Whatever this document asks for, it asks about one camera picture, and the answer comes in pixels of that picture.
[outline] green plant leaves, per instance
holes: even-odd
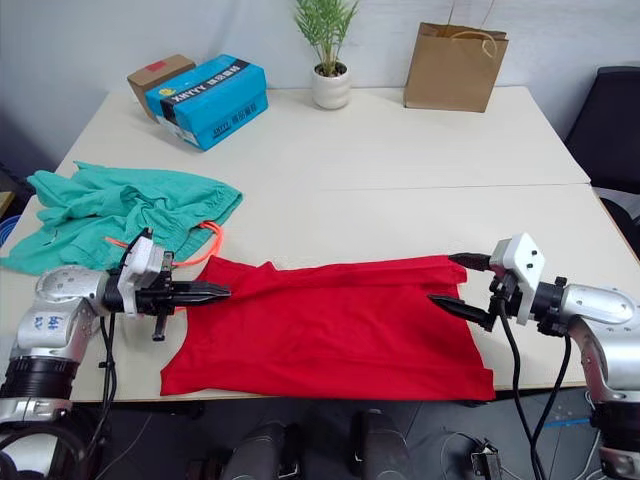
[[[357,12],[358,2],[348,5],[345,0],[296,0],[294,20],[315,49],[322,73],[334,76],[336,62],[347,29]]]

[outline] orange drawstring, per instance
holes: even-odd
[[[222,242],[224,240],[224,232],[222,230],[222,228],[220,227],[220,225],[214,223],[214,222],[210,222],[210,221],[206,221],[206,222],[202,222],[198,225],[200,228],[206,228],[208,230],[211,230],[213,233],[216,234],[216,238],[213,241],[213,245],[211,245],[211,248],[202,256],[195,258],[193,260],[186,260],[184,262],[173,262],[171,265],[174,267],[187,267],[190,265],[196,265],[200,262],[204,262],[205,260],[207,260],[209,257],[213,256],[213,255],[218,255],[218,253],[220,252],[220,247],[222,247]],[[127,244],[124,242],[121,242],[120,240],[116,240],[115,238],[111,238],[111,237],[104,237],[104,239],[109,242],[112,243],[113,245],[117,245],[118,247],[122,247],[122,248],[127,248]]]
[[[186,260],[184,262],[173,262],[172,265],[174,267],[188,267],[189,265],[196,265],[200,262],[204,262],[206,259],[208,259],[213,255],[218,255],[218,253],[220,252],[220,247],[222,246],[222,241],[224,240],[224,233],[222,232],[222,228],[220,228],[219,225],[213,222],[202,222],[198,226],[201,228],[209,229],[216,234],[216,239],[213,241],[213,245],[211,245],[211,248],[207,253],[205,253],[201,257],[198,257],[194,260]]]
[[[111,238],[111,237],[104,237],[104,239],[109,242],[109,243],[113,243],[114,245],[118,246],[118,247],[122,247],[122,248],[127,248],[128,245],[124,242],[121,242],[120,240],[116,240],[115,238]]]

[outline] green cloth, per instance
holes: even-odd
[[[46,171],[28,178],[48,207],[38,212],[44,225],[0,265],[31,274],[67,264],[105,270],[117,266],[123,249],[104,237],[129,243],[144,227],[184,261],[211,236],[198,224],[222,224],[242,201],[234,188],[188,173],[76,165],[70,179]]]

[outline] red shirt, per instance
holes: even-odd
[[[457,296],[444,256],[276,270],[212,257],[198,280],[232,297],[188,309],[162,395],[206,388],[292,397],[490,400],[464,320],[427,298]]]

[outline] bag handle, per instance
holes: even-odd
[[[488,33],[479,32],[479,31],[475,31],[475,30],[465,30],[463,32],[454,33],[449,38],[458,38],[458,37],[461,37],[463,35],[480,35],[481,37],[485,37],[493,45],[493,53],[491,53],[491,52],[489,52],[487,50],[487,40],[483,40],[482,41],[482,51],[489,58],[494,58],[497,55],[497,53],[498,53],[498,44],[496,43],[496,39],[493,38]]]
[[[484,24],[487,21],[487,18],[489,18],[489,14],[491,13],[491,10],[493,10],[493,4],[495,3],[496,0],[491,0],[491,3],[489,4],[489,9],[487,10],[486,15],[484,16],[484,19],[482,20],[482,23],[480,24],[480,28],[484,27]],[[449,19],[447,20],[447,25],[451,25],[451,18],[453,17],[453,11],[456,9],[456,0],[452,0],[451,2],[451,10],[449,11]]]

